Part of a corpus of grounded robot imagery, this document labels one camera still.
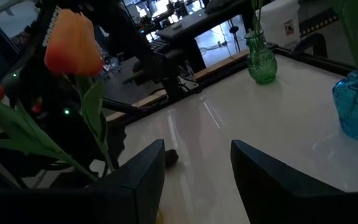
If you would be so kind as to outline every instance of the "glossy table surface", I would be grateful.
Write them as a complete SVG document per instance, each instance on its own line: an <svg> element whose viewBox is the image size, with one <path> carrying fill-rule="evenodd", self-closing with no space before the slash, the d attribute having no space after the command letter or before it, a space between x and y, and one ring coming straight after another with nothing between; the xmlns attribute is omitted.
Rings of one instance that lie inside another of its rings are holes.
<svg viewBox="0 0 358 224"><path fill-rule="evenodd" d="M341 131L331 94L342 77L277 60L270 85L257 85L243 70L127 127L121 164L155 139L180 156L165 178L164 223L249 223L232 172L232 139L341 190L358 191L358 141Z"/></svg>

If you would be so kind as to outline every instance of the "wooden edge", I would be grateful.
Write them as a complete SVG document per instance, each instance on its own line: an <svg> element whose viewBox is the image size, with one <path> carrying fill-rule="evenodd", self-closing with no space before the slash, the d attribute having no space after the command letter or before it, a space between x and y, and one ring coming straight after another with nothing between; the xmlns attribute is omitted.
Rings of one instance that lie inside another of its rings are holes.
<svg viewBox="0 0 358 224"><path fill-rule="evenodd" d="M232 56L230 56L230 57L228 57L228 58L226 58L224 60L219 61L218 63L213 64L212 66L209 66L206 69L203 69L203 70L197 72L195 74L195 78L196 78L196 80L199 80L200 78L203 78L203 77L209 75L211 72L213 72L213 71L215 71L215 70L217 70L217 69L219 69L219 68L221 68L221 67L223 67L223 66L225 66L225 65L227 65L227 64L229 64L229 63L231 63L231 62L233 62L233 61L235 61L235 60L237 60L237 59L239 59L239 58L241 58L241 57L243 57L245 55L247 55L247 54L248 54L248 50L242 50L242 51L240 51L240 52L238 52L238 53L236 53L236 54L234 54L234 55L232 55ZM144 98L143 100L140 100L139 102L134 103L133 106L142 107L142 106L144 106L144 105L146 105L148 103L151 103L151 102L153 102L153 101L165 96L166 94L167 94L167 92L165 90L160 90L160 91L154 93L153 95L150 95L150 96ZM118 118L120 118L121 116L124 116L124 115L125 115L125 113L115 112L114 114L108 116L106 118L106 120L107 120L107 122L113 121L113 120L118 119Z"/></svg>

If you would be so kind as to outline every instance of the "green light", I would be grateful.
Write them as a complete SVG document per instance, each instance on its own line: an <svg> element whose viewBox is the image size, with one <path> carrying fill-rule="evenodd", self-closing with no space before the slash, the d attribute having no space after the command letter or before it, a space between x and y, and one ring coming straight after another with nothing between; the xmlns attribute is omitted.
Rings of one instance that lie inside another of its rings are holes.
<svg viewBox="0 0 358 224"><path fill-rule="evenodd" d="M65 110L64 110L64 113L65 113L65 115L69 115L69 114L70 114L70 110L69 110L69 109L65 109Z"/></svg>

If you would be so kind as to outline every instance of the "sticker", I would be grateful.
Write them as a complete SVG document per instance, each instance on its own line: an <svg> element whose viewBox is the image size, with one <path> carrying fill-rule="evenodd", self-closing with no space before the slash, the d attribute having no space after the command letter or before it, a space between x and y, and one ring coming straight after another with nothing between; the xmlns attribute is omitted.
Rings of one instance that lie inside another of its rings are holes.
<svg viewBox="0 0 358 224"><path fill-rule="evenodd" d="M285 26L285 33L287 33L287 35L294 34L295 30L293 28L292 19L290 21L284 23L284 26Z"/></svg>

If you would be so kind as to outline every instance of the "green glass vase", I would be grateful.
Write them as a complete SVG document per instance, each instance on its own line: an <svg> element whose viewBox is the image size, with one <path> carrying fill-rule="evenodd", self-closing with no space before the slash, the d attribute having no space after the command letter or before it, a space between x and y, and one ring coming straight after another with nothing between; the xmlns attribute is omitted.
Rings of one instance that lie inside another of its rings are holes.
<svg viewBox="0 0 358 224"><path fill-rule="evenodd" d="M276 79L277 60L269 50L260 34L249 34L246 37L249 48L248 71L256 83L264 85L272 83Z"/></svg>

